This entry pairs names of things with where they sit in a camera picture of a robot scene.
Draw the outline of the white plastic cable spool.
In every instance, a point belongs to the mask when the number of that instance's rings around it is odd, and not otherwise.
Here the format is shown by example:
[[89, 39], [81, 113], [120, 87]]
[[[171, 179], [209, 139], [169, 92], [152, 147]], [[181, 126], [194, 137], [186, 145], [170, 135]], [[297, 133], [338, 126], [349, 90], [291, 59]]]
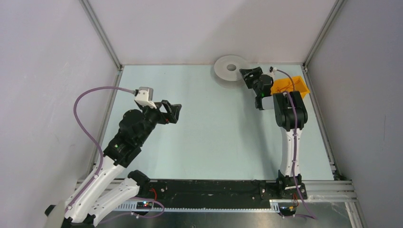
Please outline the white plastic cable spool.
[[237, 88], [245, 85], [240, 69], [249, 69], [250, 63], [237, 55], [218, 58], [212, 67], [212, 78], [224, 88]]

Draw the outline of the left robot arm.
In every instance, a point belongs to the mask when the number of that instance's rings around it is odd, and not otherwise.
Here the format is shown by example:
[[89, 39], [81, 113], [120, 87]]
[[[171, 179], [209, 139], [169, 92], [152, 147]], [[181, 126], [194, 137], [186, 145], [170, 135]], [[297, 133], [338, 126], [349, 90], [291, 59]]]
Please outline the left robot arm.
[[182, 108], [181, 104], [172, 105], [167, 100], [157, 102], [155, 107], [137, 105], [138, 109], [123, 115], [117, 134], [101, 152], [95, 170], [68, 200], [46, 209], [45, 227], [94, 228], [124, 201], [148, 196], [150, 179], [139, 170], [130, 172], [118, 187], [102, 194], [141, 152], [156, 125], [177, 123]]

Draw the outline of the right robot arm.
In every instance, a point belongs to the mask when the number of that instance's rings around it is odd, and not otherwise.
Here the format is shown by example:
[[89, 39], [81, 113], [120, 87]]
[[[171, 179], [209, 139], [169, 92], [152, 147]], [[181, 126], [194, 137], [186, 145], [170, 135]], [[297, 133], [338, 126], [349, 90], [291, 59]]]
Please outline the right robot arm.
[[276, 86], [275, 67], [265, 74], [261, 67], [239, 69], [239, 73], [248, 89], [255, 93], [255, 107], [263, 111], [268, 107], [268, 99], [274, 109], [277, 126], [282, 133], [282, 158], [278, 177], [272, 189], [280, 199], [305, 200], [306, 189], [302, 182], [299, 167], [299, 148], [302, 130], [308, 121], [308, 113], [296, 81], [285, 71], [288, 82]]

